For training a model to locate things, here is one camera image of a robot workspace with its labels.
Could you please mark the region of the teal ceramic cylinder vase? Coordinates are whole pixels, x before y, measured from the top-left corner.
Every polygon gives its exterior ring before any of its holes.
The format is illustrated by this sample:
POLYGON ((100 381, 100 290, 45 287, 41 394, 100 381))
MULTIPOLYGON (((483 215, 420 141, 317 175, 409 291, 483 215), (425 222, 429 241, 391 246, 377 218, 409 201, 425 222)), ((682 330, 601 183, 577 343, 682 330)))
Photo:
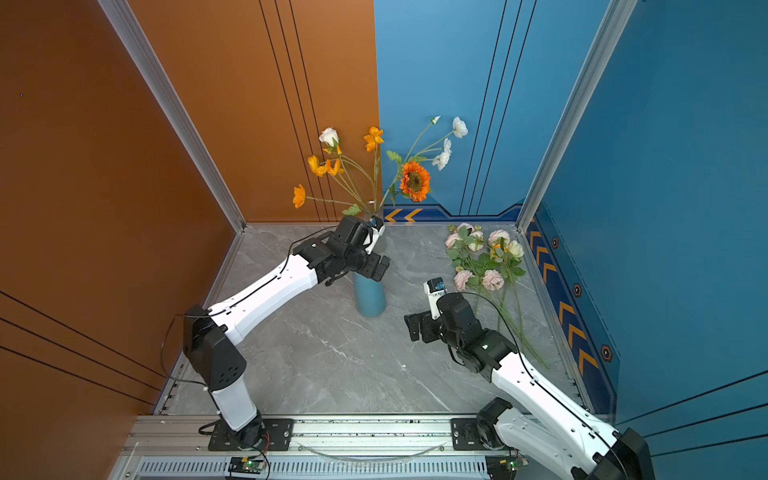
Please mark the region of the teal ceramic cylinder vase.
POLYGON ((354 273, 353 283, 357 311, 367 318, 382 314, 387 305, 383 285, 358 273, 354 273))

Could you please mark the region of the pink rose stem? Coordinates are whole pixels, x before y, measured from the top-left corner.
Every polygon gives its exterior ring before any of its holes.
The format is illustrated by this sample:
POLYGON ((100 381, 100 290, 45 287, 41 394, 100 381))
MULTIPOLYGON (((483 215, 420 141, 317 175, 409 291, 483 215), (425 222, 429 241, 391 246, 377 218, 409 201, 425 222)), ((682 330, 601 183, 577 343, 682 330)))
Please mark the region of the pink rose stem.
POLYGON ((454 276, 454 285, 458 291, 466 291, 469 281, 474 278, 475 275, 470 270, 457 271, 454 276))

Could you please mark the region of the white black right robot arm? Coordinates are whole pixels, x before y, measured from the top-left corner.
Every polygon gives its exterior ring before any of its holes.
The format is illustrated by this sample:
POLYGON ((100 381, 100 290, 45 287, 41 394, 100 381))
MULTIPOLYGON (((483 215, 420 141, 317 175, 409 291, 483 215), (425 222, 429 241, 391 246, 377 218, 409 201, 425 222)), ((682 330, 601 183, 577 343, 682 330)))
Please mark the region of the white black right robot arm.
POLYGON ((430 308, 407 314, 412 341, 441 341, 452 358, 506 393, 477 414, 477 435, 491 450, 516 450, 560 479, 652 479, 646 440, 619 432, 539 373, 516 341, 485 328, 461 293, 430 292, 430 308))

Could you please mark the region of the orange poppy spray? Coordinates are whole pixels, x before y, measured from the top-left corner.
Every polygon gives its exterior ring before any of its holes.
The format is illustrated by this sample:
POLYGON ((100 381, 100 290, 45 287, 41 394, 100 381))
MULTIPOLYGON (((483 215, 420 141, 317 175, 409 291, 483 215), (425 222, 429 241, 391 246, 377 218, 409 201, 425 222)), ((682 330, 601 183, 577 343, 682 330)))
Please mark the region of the orange poppy spray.
POLYGON ((383 131, 377 126, 371 126, 363 137, 366 151, 372 155, 371 188, 372 199, 366 204, 366 213, 373 216, 379 210, 381 196, 381 145, 384 143, 383 131))
POLYGON ((325 174, 322 166, 325 160, 319 156, 311 155, 306 160, 308 173, 311 180, 318 180, 322 188, 320 193, 310 192, 310 188, 299 183, 293 187, 292 203, 295 209, 302 208, 305 204, 313 202, 317 205, 333 206, 337 213, 344 216, 369 216, 365 213, 345 215, 344 210, 348 207, 351 197, 329 176, 325 174))

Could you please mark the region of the white rose stem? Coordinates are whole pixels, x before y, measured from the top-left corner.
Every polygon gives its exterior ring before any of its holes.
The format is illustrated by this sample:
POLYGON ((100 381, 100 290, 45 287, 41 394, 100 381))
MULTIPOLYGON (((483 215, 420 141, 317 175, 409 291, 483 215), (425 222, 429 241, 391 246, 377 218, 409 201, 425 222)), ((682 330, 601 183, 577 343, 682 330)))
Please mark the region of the white rose stem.
POLYGON ((345 155, 341 148, 340 136, 333 127, 325 128, 319 134, 323 152, 329 158, 322 166, 329 175, 350 197, 345 215, 372 215, 373 211, 373 176, 357 161, 345 155))

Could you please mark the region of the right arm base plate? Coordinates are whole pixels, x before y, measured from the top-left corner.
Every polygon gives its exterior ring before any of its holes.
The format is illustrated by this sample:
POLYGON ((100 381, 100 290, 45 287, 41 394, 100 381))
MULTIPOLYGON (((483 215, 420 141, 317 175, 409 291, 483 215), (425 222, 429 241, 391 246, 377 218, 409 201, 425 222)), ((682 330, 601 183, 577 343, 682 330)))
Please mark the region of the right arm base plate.
POLYGON ((476 417, 450 420, 453 448, 456 451, 495 450, 499 446, 493 428, 476 417))

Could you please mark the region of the pink carnation stem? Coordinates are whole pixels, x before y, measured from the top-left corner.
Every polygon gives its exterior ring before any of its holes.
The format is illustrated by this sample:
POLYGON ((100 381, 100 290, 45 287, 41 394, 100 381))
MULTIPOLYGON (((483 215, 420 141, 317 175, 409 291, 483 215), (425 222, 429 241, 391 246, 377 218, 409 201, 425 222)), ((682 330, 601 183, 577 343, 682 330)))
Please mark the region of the pink carnation stem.
POLYGON ((517 286, 525 275, 526 271, 522 267, 513 267, 508 276, 496 269, 490 269, 485 272, 482 285, 484 292, 489 294, 491 303, 501 311, 501 322, 518 341, 523 353, 549 370, 550 365, 525 334, 524 309, 517 286))

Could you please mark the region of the orange sunflower stem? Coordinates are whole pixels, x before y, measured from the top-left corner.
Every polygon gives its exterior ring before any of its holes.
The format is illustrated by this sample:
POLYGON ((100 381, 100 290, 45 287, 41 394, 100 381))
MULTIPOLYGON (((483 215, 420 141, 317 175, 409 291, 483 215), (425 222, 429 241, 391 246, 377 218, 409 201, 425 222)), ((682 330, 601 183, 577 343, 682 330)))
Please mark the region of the orange sunflower stem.
POLYGON ((395 204, 398 195, 415 203, 426 200, 431 191, 431 175, 422 165, 425 160, 417 156, 398 167, 394 180, 385 190, 384 202, 395 204))

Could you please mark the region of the white ranunculus spray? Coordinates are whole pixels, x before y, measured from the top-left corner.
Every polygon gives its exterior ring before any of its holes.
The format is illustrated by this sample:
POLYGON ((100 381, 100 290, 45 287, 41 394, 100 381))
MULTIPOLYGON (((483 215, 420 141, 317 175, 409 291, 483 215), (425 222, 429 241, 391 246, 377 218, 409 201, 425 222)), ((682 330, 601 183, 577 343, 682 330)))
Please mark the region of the white ranunculus spray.
POLYGON ((383 208, 387 204, 395 205, 399 197, 404 198, 402 195, 398 195, 396 197, 395 204, 392 204, 390 201, 384 202, 385 190, 391 185, 392 181, 394 180, 399 166, 401 166, 403 163, 407 162, 408 160, 413 159, 414 157, 417 157, 417 156, 425 157, 426 160, 422 163, 422 165, 430 173, 431 183, 432 183, 432 174, 428 169, 428 167, 429 166, 434 167, 437 169, 438 172, 441 172, 451 160, 452 153, 453 153, 452 151, 453 141, 463 139, 464 137, 467 137, 469 135, 469 128, 467 126, 467 123, 461 117, 456 116, 452 119, 451 129, 446 134, 438 138, 436 141, 428 145, 424 145, 422 148, 417 150, 417 147, 420 145, 422 137, 432 127, 436 126, 439 123, 439 121, 440 121, 440 116, 432 117, 429 120, 428 125, 417 136, 416 140, 412 143, 410 149, 405 155, 400 155, 395 151, 381 152, 381 156, 384 156, 386 160, 389 160, 394 164, 395 171, 390 179, 385 179, 383 181, 382 196, 380 198, 379 209, 383 208))

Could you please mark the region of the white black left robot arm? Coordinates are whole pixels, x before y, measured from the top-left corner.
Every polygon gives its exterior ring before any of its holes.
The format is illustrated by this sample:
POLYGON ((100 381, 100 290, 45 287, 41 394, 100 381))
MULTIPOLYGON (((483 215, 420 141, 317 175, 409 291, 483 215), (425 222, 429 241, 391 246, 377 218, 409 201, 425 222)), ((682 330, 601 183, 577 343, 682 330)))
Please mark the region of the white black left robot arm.
POLYGON ((243 379, 247 362, 237 345, 268 316, 319 284, 330 286, 350 272, 381 281, 390 259, 374 248, 384 231, 380 216, 346 216, 334 228, 292 242, 285 260, 242 291, 181 315, 183 354, 217 408, 214 431, 225 442, 237 449, 263 450, 268 438, 243 379))

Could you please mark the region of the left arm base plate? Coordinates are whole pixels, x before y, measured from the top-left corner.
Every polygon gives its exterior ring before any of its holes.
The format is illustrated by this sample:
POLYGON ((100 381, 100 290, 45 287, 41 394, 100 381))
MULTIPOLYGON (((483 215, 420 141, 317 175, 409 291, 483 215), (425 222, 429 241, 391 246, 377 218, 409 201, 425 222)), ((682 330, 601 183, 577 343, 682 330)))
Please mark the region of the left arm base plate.
POLYGON ((219 419, 198 432, 210 434, 209 451, 284 452, 289 449, 294 424, 291 418, 256 418, 242 430, 234 431, 219 419))

